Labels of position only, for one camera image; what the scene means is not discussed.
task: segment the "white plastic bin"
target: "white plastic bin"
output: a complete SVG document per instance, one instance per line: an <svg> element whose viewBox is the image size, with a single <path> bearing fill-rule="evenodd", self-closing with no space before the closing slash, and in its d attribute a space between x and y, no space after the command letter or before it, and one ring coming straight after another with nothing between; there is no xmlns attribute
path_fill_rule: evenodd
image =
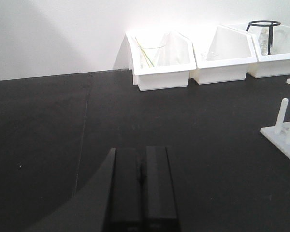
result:
<svg viewBox="0 0 290 232"><path fill-rule="evenodd" d="M250 63L257 62L252 39L246 33L218 25L180 31L193 43L197 69L190 78L198 84L244 80Z"/></svg>
<svg viewBox="0 0 290 232"><path fill-rule="evenodd" d="M188 85L196 68L192 42L173 30L137 30L126 33L129 68L140 91Z"/></svg>
<svg viewBox="0 0 290 232"><path fill-rule="evenodd" d="M228 27L246 33L248 23L228 25ZM262 55L258 42L263 27L249 28L257 54L258 63L249 66L248 73L255 78L290 74L290 27L279 25L273 27L273 46L271 55Z"/></svg>

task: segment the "black mat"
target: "black mat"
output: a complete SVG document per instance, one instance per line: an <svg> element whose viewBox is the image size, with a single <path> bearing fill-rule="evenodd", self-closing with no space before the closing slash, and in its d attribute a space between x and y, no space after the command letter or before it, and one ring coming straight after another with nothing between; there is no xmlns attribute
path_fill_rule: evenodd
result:
<svg viewBox="0 0 290 232"><path fill-rule="evenodd" d="M0 229L55 210L111 147L170 145L184 232L290 232L290 160L259 132L290 99L287 78L147 92L130 71L0 83Z"/></svg>

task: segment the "white wall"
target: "white wall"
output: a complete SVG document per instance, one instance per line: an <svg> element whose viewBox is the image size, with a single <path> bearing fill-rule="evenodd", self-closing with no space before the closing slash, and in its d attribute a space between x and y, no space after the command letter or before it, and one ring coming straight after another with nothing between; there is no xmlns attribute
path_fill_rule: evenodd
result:
<svg viewBox="0 0 290 232"><path fill-rule="evenodd" d="M290 0L0 0L0 80L126 68L125 31L270 19Z"/></svg>

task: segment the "white peg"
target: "white peg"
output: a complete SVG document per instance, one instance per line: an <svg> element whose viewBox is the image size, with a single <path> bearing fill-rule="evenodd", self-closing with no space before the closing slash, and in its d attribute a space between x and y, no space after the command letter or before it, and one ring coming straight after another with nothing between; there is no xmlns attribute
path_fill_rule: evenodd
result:
<svg viewBox="0 0 290 232"><path fill-rule="evenodd" d="M281 105L280 105L280 109L279 109L279 113L278 113L278 117L277 117L277 121L276 121L276 125L275 125L274 134L280 134L280 132L281 132L282 124L283 124L284 119L285 119L287 106L288 106L288 99L284 98L281 101Z"/></svg>

